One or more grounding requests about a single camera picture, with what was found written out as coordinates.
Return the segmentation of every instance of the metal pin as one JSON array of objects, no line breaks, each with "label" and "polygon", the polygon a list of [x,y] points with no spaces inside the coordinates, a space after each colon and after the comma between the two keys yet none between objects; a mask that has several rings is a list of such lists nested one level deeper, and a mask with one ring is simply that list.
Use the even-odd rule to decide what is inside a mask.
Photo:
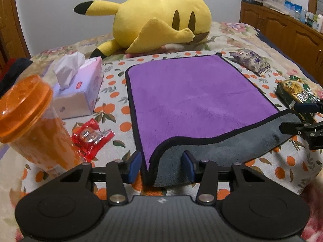
[{"label": "metal pin", "polygon": [[214,200],[214,196],[211,194],[202,194],[202,195],[199,195],[199,200],[205,203],[209,203]]},{"label": "metal pin", "polygon": [[112,195],[109,199],[114,203],[122,203],[126,200],[125,196],[120,194]]}]

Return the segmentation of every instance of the tissue box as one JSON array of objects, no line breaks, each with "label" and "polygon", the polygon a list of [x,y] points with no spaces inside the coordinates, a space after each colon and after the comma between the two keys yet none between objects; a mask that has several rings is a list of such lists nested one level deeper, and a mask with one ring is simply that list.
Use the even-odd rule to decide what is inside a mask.
[{"label": "tissue box", "polygon": [[69,88],[53,87],[53,106],[62,119],[93,114],[103,80],[101,57],[85,60],[72,79]]}]

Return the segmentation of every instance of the orange liquid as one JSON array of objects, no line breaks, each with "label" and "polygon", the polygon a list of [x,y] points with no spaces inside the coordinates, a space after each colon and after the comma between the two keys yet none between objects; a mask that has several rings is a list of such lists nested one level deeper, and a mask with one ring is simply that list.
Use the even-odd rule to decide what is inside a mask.
[{"label": "orange liquid", "polygon": [[9,145],[52,176],[61,174],[62,168],[70,170],[84,162],[60,118],[42,116],[27,133]]}]

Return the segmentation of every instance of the purple towel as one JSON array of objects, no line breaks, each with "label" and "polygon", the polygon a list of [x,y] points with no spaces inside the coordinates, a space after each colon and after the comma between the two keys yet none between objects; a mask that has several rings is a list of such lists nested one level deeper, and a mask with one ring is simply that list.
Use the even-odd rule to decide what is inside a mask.
[{"label": "purple towel", "polygon": [[212,138],[278,112],[219,55],[151,61],[129,68],[127,77],[134,135],[147,166],[157,146],[173,136]]}]

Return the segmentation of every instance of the floral bedspread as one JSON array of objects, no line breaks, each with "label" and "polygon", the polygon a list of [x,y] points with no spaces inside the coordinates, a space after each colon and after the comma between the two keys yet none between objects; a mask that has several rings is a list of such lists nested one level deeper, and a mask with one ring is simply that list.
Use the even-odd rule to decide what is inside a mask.
[{"label": "floral bedspread", "polygon": [[[88,58],[91,52],[101,43],[111,39],[110,34],[78,42],[67,47],[60,47],[44,51],[35,55],[33,64],[27,68],[20,79],[37,73],[43,79],[54,85],[56,77],[52,70],[55,62],[64,54],[79,51]],[[288,78],[290,74],[297,75],[307,81],[310,87],[320,96],[323,96],[323,89],[308,80],[301,70],[291,61],[287,60],[276,50],[262,42],[256,35],[256,30],[245,24],[228,24],[213,22],[212,29],[206,43],[192,45],[166,45],[161,50],[148,56],[125,55],[123,51],[117,52],[103,60],[105,72],[101,92],[99,94],[94,114],[90,117],[74,118],[66,120],[66,127],[70,133],[81,123],[94,117],[100,122],[102,129],[112,129],[116,136],[113,141],[98,153],[93,160],[94,166],[104,166],[108,161],[114,159],[127,159],[135,150],[132,136],[132,125],[128,105],[125,70],[134,63],[144,63],[151,60],[162,60],[166,58],[190,57],[203,54],[215,54],[222,52],[228,61],[233,59],[229,52],[241,48],[248,48],[265,57],[272,68],[263,77],[259,78],[242,66],[232,62],[246,78],[251,80],[272,101],[280,110],[285,109],[275,95],[275,87],[281,79]],[[321,114],[316,119],[321,121]],[[36,166],[26,161],[7,145],[0,147],[0,241],[19,241],[22,235],[14,219],[14,208],[21,197],[33,191],[35,188],[48,181],[48,175],[40,171]],[[285,186],[289,190],[300,194],[303,189],[321,171],[323,154],[322,150],[309,150],[306,141],[299,136],[293,136],[282,145],[274,148],[260,158],[246,163],[246,165],[264,173],[267,177]],[[309,201],[313,194],[316,194],[315,201],[309,201],[314,207],[320,203],[317,192],[322,192],[322,178],[317,177],[302,193],[302,196]],[[182,187],[169,188],[144,188],[140,176],[132,185],[126,185],[129,197],[133,195],[196,195],[199,184],[186,185]],[[223,199],[229,194],[227,183],[219,184],[218,198]],[[102,183],[97,183],[95,193],[102,199],[105,198],[105,188]],[[309,241],[316,241],[317,235],[322,227],[316,225],[318,219],[313,215],[304,232],[304,238]]]}]

